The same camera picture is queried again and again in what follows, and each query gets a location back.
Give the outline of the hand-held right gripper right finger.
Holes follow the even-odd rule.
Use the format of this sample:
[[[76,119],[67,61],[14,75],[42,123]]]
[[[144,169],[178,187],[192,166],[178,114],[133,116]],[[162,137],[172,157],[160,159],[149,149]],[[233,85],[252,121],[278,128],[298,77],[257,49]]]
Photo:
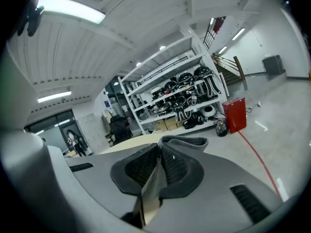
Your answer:
[[[178,148],[197,160],[204,177],[188,196],[164,200],[147,224],[149,233],[234,233],[253,226],[231,187],[245,186],[268,210],[275,211],[281,198],[261,180],[236,163],[198,150]]]

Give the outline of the white round helmet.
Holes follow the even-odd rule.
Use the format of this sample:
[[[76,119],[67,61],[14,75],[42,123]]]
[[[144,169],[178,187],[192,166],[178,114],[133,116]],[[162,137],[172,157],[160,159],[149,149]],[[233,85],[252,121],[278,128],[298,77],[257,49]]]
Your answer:
[[[204,117],[214,117],[216,115],[216,109],[212,105],[205,106],[202,109],[202,115]]]

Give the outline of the wooden staircase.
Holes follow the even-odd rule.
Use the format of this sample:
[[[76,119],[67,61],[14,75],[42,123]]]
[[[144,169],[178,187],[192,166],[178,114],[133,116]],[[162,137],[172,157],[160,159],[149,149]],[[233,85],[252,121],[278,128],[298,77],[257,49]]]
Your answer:
[[[222,73],[228,86],[245,80],[245,74],[237,57],[224,57],[227,42],[231,40],[229,30],[231,20],[226,17],[211,18],[202,42],[209,52],[219,73]]]

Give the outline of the black office chair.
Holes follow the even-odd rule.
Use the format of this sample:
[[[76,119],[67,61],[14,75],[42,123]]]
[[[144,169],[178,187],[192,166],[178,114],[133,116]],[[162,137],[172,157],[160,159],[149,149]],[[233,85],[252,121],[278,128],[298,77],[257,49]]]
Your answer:
[[[128,120],[123,116],[116,115],[111,117],[109,126],[115,137],[115,141],[113,143],[114,146],[130,139],[133,136],[129,125]]]

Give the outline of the long ceiling light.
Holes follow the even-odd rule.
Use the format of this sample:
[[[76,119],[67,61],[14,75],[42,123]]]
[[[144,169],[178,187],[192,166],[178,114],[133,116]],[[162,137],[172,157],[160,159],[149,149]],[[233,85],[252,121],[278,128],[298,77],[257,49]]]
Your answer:
[[[49,96],[38,98],[37,102],[38,103],[43,103],[43,102],[46,102],[46,101],[50,101],[50,100],[54,100],[54,99],[58,99],[58,98],[62,98],[62,97],[70,96],[70,95],[71,95],[71,91],[66,91],[66,92],[57,93],[57,94],[53,94],[53,95],[49,95]]]
[[[37,7],[43,6],[44,12],[59,13],[100,24],[106,15],[89,6],[73,0],[38,0]]]

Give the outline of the grey locker cabinet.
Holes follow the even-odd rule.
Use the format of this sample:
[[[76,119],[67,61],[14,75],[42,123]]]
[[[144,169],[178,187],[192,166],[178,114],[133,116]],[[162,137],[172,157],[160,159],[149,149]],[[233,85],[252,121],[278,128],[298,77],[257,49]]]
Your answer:
[[[108,140],[105,137],[107,130],[104,128],[100,116],[94,115],[93,113],[84,115],[77,120],[77,123],[85,141],[94,154],[101,154],[110,148]]]

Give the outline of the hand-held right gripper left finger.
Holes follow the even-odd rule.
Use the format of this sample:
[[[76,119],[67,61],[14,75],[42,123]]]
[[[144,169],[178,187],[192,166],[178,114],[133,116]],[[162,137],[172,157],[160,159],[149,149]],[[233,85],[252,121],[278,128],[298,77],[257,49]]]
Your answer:
[[[153,196],[157,144],[78,158],[47,148],[53,180],[53,229],[146,229],[159,204]]]

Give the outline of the person's white helmet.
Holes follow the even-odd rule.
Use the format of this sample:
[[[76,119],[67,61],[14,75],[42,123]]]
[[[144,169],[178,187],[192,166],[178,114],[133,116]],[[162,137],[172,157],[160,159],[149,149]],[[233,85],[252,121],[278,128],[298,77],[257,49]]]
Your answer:
[[[0,54],[0,131],[22,130],[38,92],[20,71],[8,45]]]

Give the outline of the printed brown cardboard box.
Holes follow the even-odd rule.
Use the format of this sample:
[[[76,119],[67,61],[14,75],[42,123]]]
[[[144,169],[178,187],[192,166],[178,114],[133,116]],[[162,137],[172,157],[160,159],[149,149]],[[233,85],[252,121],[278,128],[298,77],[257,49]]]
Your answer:
[[[169,131],[178,129],[183,126],[184,120],[176,121],[175,118],[169,118],[165,121],[166,127]]]

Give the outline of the white metal shelving unit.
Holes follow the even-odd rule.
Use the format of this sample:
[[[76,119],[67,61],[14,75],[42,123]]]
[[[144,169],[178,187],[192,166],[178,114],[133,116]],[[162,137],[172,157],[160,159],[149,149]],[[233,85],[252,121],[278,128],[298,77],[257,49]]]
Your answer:
[[[189,27],[179,27],[182,38],[171,44],[161,47],[158,52],[139,63],[125,77],[119,79],[120,86],[125,95],[129,108],[143,134],[148,132],[147,128],[152,127],[156,133],[157,122],[164,122],[169,118],[175,118],[174,114],[156,116],[151,90],[160,85],[163,86],[170,78],[179,76],[184,72],[193,73],[199,66],[209,67],[217,74],[216,85],[221,90],[221,95],[214,100],[196,105],[195,114],[190,119],[183,119],[182,127],[164,133],[183,135],[211,127],[215,118],[223,114],[222,103],[229,95],[227,84],[222,73],[219,73],[211,56],[200,42],[199,37]],[[214,117],[204,117],[202,109],[212,105],[216,109]]]

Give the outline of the red metal cabinet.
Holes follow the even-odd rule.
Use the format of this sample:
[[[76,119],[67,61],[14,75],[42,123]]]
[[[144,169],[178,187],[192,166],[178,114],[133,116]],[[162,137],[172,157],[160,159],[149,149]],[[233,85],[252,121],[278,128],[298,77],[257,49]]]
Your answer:
[[[225,113],[227,129],[235,133],[246,128],[245,98],[233,98],[224,103],[222,107]]]

